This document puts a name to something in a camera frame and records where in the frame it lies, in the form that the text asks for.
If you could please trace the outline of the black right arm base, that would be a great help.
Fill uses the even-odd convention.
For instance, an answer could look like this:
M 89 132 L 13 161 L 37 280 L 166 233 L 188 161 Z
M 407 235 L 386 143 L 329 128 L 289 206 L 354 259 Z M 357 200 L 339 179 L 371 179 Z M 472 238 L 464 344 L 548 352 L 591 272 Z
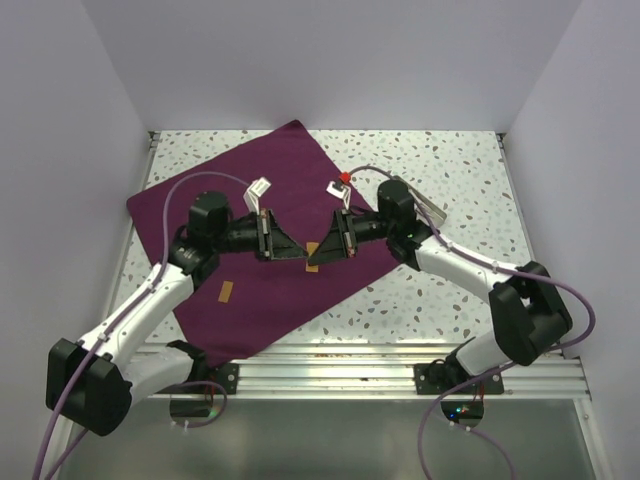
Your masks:
M 449 389 L 471 379 L 455 361 L 436 359 L 429 363 L 413 366 L 415 390 L 418 395 L 440 395 Z M 500 374 L 468 385 L 458 394 L 500 395 L 505 392 Z

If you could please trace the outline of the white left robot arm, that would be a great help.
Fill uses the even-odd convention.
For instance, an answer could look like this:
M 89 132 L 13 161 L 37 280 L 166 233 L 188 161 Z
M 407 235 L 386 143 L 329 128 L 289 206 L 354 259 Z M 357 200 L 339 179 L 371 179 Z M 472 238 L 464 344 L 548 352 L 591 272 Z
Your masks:
M 224 254 L 250 252 L 260 261 L 302 259 L 306 252 L 278 225 L 259 200 L 266 179 L 243 195 L 246 215 L 236 218 L 221 192 L 199 194 L 176 233 L 164 235 L 164 252 L 149 277 L 99 326 L 50 350 L 45 403 L 99 436 L 112 433 L 130 408 L 157 392 L 181 388 L 224 391 L 212 382 L 204 351 L 185 341 L 168 343 L 134 365 L 133 354 L 176 307 L 189 299 L 218 269 Z

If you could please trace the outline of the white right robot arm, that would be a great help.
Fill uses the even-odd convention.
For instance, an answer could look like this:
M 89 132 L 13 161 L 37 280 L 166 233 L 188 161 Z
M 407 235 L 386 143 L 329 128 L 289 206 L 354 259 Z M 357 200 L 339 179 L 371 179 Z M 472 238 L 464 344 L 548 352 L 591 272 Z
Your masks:
M 571 330 L 571 316 L 542 265 L 501 264 L 450 241 L 399 178 L 378 186 L 374 210 L 351 206 L 351 189 L 342 181 L 331 182 L 327 191 L 343 205 L 334 211 L 310 265 L 350 259 L 361 244 L 384 241 L 398 263 L 442 277 L 488 304 L 491 329 L 429 366 L 426 375 L 439 388 L 464 393 L 488 370 L 508 363 L 528 366 Z

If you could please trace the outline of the steel instrument tray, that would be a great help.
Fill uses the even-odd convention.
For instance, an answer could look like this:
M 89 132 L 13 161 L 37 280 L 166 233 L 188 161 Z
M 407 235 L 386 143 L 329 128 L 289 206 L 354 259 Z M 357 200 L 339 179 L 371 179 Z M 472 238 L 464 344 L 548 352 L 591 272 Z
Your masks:
M 400 181 L 407 186 L 409 192 L 414 196 L 416 202 L 416 208 L 420 211 L 420 215 L 423 218 L 429 217 L 436 228 L 440 228 L 447 219 L 447 214 L 424 194 L 419 192 L 409 182 L 404 180 L 398 175 L 392 176 L 393 180 Z

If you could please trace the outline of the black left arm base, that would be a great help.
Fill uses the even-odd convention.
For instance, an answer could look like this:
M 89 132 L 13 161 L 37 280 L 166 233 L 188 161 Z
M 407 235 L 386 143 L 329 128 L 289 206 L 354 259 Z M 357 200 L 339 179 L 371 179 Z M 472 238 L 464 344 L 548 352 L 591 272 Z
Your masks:
M 210 366 L 202 349 L 182 340 L 169 342 L 162 353 L 178 355 L 177 360 L 169 362 L 174 370 L 178 370 L 177 380 L 167 383 L 161 390 L 162 393 L 177 393 L 181 390 L 214 395 L 221 389 L 228 395 L 237 393 L 240 379 L 240 367 L 237 363 Z

